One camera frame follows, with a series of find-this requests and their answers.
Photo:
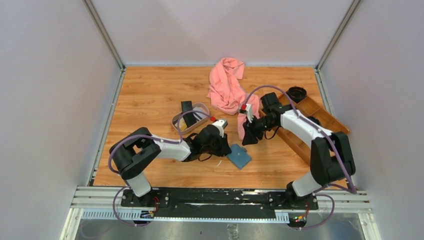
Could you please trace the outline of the blue leather card holder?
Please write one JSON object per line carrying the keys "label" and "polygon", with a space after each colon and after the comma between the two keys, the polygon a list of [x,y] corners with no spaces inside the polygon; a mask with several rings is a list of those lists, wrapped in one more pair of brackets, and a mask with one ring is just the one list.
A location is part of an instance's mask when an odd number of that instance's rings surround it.
{"label": "blue leather card holder", "polygon": [[247,153],[247,150],[238,145],[232,144],[230,146],[231,153],[226,157],[239,169],[243,169],[251,160],[252,157]]}

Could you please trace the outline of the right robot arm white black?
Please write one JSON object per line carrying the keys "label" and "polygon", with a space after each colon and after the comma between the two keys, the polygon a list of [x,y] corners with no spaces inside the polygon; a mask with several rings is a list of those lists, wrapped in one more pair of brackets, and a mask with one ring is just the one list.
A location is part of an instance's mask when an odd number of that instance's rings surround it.
{"label": "right robot arm white black", "polygon": [[240,113],[245,115],[242,144],[257,144],[265,132],[273,128],[283,128],[302,140],[310,149],[309,172],[290,182],[285,190],[286,204],[298,209],[307,198],[333,182],[346,179],[356,173],[352,149],[348,135],[334,132],[307,118],[298,110],[293,100],[283,105],[274,92],[261,97],[264,115],[256,117],[253,106],[244,102]]}

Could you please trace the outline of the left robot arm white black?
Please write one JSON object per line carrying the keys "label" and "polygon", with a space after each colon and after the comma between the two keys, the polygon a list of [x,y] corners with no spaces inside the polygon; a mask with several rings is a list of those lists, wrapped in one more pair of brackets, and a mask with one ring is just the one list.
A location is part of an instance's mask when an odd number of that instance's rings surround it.
{"label": "left robot arm white black", "polygon": [[152,203],[153,193],[145,169],[154,160],[192,162],[200,161],[204,154],[209,158],[225,157],[231,152],[225,128],[217,122],[181,139],[159,137],[141,127],[109,149],[107,165],[111,172],[124,180],[134,194],[135,202],[146,207]]}

